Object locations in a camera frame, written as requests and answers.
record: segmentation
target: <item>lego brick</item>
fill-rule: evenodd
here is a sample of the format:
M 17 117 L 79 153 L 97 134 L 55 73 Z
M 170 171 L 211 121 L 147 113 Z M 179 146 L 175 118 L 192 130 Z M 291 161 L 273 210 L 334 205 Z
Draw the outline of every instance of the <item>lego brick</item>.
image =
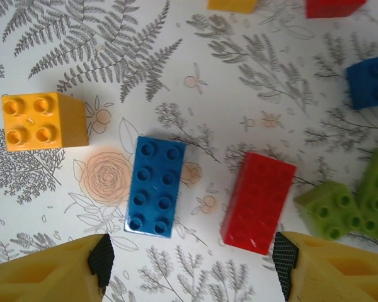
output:
M 378 106 L 378 57 L 350 66 L 346 76 L 353 109 Z
M 282 287 L 284 299 L 289 300 L 291 292 L 291 270 L 297 266 L 298 247 L 280 232 L 275 235 L 272 259 Z
M 232 11 L 233 13 L 253 13 L 258 0 L 209 0 L 208 9 Z
M 8 151 L 87 146 L 84 102 L 57 92 L 2 96 Z
M 185 144 L 139 137 L 125 231 L 170 237 Z
M 101 302 L 114 258 L 109 235 L 99 234 L 2 263 L 0 301 Z
M 362 231 L 378 239 L 378 148 L 357 189 L 356 202 L 364 220 Z
M 347 17 L 367 0 L 306 0 L 307 18 Z
M 286 301 L 378 302 L 378 254 L 300 233 L 282 236 L 298 248 Z M 281 262 L 285 252 L 281 250 Z M 287 252 L 294 253 L 293 246 Z
M 221 226 L 225 244 L 266 255 L 295 166 L 246 153 Z
M 320 237 L 338 240 L 357 231 L 362 225 L 360 211 L 348 188 L 339 182 L 326 181 L 294 201 L 303 206 Z

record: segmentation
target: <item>flower illustration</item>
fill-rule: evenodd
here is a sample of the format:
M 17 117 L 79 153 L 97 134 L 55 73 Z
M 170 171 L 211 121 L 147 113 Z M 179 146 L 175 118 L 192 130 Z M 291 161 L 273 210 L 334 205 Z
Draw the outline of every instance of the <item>flower illustration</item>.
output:
M 107 152 L 88 160 L 80 187 L 98 203 L 117 205 L 127 200 L 131 181 L 132 164 L 122 154 Z
M 188 187 L 196 184 L 202 179 L 202 168 L 194 162 L 184 162 L 181 173 L 181 182 Z
M 113 106 L 113 103 L 106 103 L 102 106 L 99 97 L 96 96 L 94 106 L 91 106 L 87 102 L 85 102 L 85 104 L 87 111 L 86 117 L 88 120 L 88 138 L 90 138 L 92 131 L 97 134 L 104 133 L 112 117 L 107 107 Z

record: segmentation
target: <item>green lego brick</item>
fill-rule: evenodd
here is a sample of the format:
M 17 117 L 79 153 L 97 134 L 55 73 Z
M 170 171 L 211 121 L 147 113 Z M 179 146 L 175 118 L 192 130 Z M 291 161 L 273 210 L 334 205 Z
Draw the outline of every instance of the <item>green lego brick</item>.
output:
M 364 221 L 362 231 L 378 239 L 378 148 L 358 187 L 356 202 Z
M 337 240 L 351 231 L 360 230 L 360 212 L 344 184 L 326 181 L 294 201 L 304 207 L 314 229 L 327 240 Z

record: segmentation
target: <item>yellow lego brick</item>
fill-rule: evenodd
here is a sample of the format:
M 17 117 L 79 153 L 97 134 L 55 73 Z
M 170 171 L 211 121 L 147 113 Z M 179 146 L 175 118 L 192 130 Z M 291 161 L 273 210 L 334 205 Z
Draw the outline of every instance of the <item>yellow lego brick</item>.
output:
M 0 302 L 100 302 L 109 283 L 113 258 L 106 234 L 2 263 Z
M 257 2 L 258 0 L 209 0 L 207 8 L 218 11 L 251 14 Z
M 300 233 L 281 235 L 298 248 L 295 267 L 288 271 L 288 301 L 378 302 L 378 254 Z M 283 276 L 292 247 L 280 243 L 273 259 Z
M 57 92 L 3 96 L 8 151 L 87 146 L 84 102 Z

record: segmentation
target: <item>orange flower print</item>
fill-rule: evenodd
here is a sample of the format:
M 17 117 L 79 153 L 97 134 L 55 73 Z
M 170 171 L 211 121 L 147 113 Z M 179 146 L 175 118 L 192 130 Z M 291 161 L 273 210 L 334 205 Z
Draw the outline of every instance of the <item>orange flower print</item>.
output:
M 98 203 L 118 205 L 127 201 L 132 164 L 123 154 L 100 153 L 88 160 L 80 180 L 81 189 Z
M 196 184 L 202 179 L 202 168 L 194 162 L 184 162 L 181 173 L 181 182 L 188 187 Z

